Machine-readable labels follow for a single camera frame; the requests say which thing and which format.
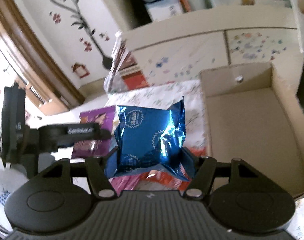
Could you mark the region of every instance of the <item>circular pad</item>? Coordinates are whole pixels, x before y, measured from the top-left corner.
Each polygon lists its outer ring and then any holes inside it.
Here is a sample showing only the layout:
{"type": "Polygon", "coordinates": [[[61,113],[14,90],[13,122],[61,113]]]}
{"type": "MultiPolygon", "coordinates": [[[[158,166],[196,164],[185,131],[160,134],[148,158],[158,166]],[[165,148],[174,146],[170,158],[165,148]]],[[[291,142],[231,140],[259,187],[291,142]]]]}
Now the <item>circular pad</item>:
{"type": "Polygon", "coordinates": [[[60,178],[32,179],[5,203],[13,227],[33,233],[53,233],[83,221],[92,207],[91,195],[60,178]]]}
{"type": "Polygon", "coordinates": [[[213,192],[209,208],[227,228],[252,234],[269,233],[288,227],[295,202],[279,187],[261,182],[227,184],[213,192]]]}

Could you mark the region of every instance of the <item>screw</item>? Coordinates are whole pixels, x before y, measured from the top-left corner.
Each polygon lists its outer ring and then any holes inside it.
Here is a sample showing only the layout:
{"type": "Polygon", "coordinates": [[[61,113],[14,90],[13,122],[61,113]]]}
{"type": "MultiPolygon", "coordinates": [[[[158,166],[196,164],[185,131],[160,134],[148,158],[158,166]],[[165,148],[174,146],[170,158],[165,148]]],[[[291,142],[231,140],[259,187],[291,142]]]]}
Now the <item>screw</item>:
{"type": "Polygon", "coordinates": [[[244,80],[244,77],[243,76],[238,76],[236,79],[235,79],[235,81],[237,82],[237,83],[242,83],[243,82],[243,80],[244,80]]]}
{"type": "Polygon", "coordinates": [[[151,199],[151,198],[155,197],[155,194],[153,194],[153,193],[147,194],[147,197],[151,199]]]}
{"type": "Polygon", "coordinates": [[[189,196],[189,197],[200,197],[202,196],[202,191],[197,189],[197,188],[190,188],[186,191],[186,194],[189,196]]]}
{"type": "Polygon", "coordinates": [[[109,198],[114,196],[114,191],[110,189],[103,189],[99,191],[99,196],[104,198],[109,198]]]}

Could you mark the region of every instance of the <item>white wall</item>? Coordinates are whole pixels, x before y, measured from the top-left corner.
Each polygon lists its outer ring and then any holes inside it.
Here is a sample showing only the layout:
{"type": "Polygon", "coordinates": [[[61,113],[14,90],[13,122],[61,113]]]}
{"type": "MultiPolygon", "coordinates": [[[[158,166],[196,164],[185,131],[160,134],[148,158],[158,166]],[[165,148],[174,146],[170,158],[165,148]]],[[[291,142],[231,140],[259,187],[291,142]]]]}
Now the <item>white wall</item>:
{"type": "Polygon", "coordinates": [[[125,32],[134,29],[137,21],[129,0],[103,0],[120,29],[125,32]]]}
{"type": "MultiPolygon", "coordinates": [[[[71,26],[71,23],[76,20],[71,18],[71,12],[59,8],[49,0],[14,1],[42,45],[76,88],[107,75],[108,71],[102,66],[102,57],[94,47],[93,42],[90,41],[89,36],[84,30],[78,30],[76,26],[71,26]],[[61,22],[55,24],[52,16],[49,15],[50,12],[52,15],[60,14],[61,22]],[[84,41],[89,41],[92,44],[91,51],[84,51],[84,41]],[[86,65],[90,75],[80,79],[73,73],[71,66],[76,62],[86,65]]],[[[68,0],[64,4],[73,7],[73,4],[68,0]]],[[[110,56],[118,26],[103,0],[80,0],[79,7],[90,27],[96,30],[95,39],[104,53],[110,56]],[[109,41],[100,38],[100,33],[105,32],[110,38],[109,41]]]]}

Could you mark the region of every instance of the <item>silver screw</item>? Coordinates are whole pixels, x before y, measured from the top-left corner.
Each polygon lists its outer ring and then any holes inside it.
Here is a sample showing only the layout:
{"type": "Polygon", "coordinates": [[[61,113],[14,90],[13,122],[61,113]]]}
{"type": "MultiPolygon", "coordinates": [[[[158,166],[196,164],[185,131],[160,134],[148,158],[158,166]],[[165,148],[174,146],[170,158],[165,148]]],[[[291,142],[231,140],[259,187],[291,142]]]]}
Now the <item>silver screw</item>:
{"type": "Polygon", "coordinates": [[[113,197],[114,191],[110,189],[103,189],[99,191],[99,196],[104,198],[113,197]]]}
{"type": "Polygon", "coordinates": [[[189,197],[200,197],[202,196],[202,191],[197,188],[190,188],[186,191],[189,197]]]}
{"type": "Polygon", "coordinates": [[[243,80],[244,80],[244,77],[243,76],[238,76],[236,79],[235,79],[235,81],[237,82],[237,83],[242,83],[243,82],[243,80]]]}

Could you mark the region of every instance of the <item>purple package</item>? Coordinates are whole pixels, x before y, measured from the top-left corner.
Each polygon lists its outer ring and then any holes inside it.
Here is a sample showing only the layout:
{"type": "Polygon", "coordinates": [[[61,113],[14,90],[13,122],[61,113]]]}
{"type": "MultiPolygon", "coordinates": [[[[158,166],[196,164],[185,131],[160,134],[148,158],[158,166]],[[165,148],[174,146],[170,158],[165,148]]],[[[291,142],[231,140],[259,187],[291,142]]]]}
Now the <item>purple package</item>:
{"type": "MultiPolygon", "coordinates": [[[[80,113],[80,123],[96,122],[100,128],[112,132],[115,106],[104,107],[80,113]]],[[[109,152],[111,140],[80,141],[74,143],[72,159],[105,156],[109,152]]]]}

